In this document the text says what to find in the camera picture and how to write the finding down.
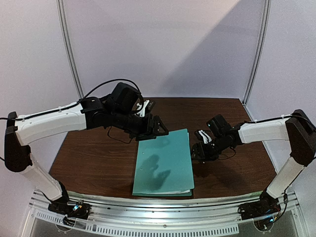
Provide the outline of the teal plastic folder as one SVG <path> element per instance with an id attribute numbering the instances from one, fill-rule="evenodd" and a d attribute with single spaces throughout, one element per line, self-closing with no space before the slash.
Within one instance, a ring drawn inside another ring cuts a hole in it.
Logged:
<path id="1" fill-rule="evenodd" d="M 187 129 L 169 132 L 138 144 L 134 196 L 189 197 L 195 188 Z M 190 193 L 171 194 L 188 190 Z"/>

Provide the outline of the white text paper sheet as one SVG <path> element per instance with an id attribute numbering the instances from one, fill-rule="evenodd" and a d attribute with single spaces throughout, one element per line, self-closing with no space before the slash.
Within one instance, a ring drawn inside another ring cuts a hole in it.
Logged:
<path id="1" fill-rule="evenodd" d="M 191 189 L 188 190 L 180 190 L 180 191 L 173 191 L 171 194 L 185 194 L 185 193 L 190 193 Z"/>

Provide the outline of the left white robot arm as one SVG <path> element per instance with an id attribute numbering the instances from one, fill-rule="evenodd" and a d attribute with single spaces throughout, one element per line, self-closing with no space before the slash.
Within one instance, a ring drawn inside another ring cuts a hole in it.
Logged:
<path id="1" fill-rule="evenodd" d="M 136 113 L 121 111 L 114 104 L 103 102 L 97 97 L 29 116 L 17 116 L 12 112 L 6 119 L 5 167 L 31 181 L 62 214 L 70 214 L 73 203 L 62 183 L 50 176 L 35 160 L 30 143 L 64 132 L 98 127 L 119 128 L 136 141 L 169 134 L 160 117 L 154 116 L 146 108 Z"/>

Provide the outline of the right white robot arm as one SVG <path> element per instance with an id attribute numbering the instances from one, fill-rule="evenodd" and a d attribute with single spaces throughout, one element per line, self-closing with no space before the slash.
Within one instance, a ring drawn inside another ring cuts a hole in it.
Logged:
<path id="1" fill-rule="evenodd" d="M 316 127 L 306 113 L 297 109 L 288 115 L 264 120 L 243 121 L 230 125 L 222 115 L 207 122 L 209 136 L 197 130 L 199 142 L 191 148 L 192 160 L 213 161 L 226 149 L 262 142 L 268 149 L 277 168 L 277 175 L 265 188 L 262 198 L 255 205 L 259 215 L 266 215 L 274 208 L 274 199 L 291 186 L 300 173 L 316 158 Z"/>

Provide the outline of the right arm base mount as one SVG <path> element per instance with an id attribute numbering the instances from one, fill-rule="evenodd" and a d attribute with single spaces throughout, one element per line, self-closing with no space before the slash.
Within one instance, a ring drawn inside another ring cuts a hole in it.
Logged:
<path id="1" fill-rule="evenodd" d="M 253 219 L 266 215 L 271 215 L 269 222 L 275 222 L 283 216 L 287 208 L 281 210 L 278 198 L 261 197 L 258 201 L 246 202 L 238 207 L 238 214 L 241 215 L 242 220 Z"/>

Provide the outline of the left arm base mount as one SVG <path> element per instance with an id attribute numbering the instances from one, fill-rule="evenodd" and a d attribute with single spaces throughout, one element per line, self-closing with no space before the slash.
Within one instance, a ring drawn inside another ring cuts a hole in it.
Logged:
<path id="1" fill-rule="evenodd" d="M 68 199 L 59 198 L 49 204 L 48 210 L 61 215 L 66 215 L 68 218 L 87 220 L 90 215 L 91 205 L 83 200 L 73 202 Z"/>

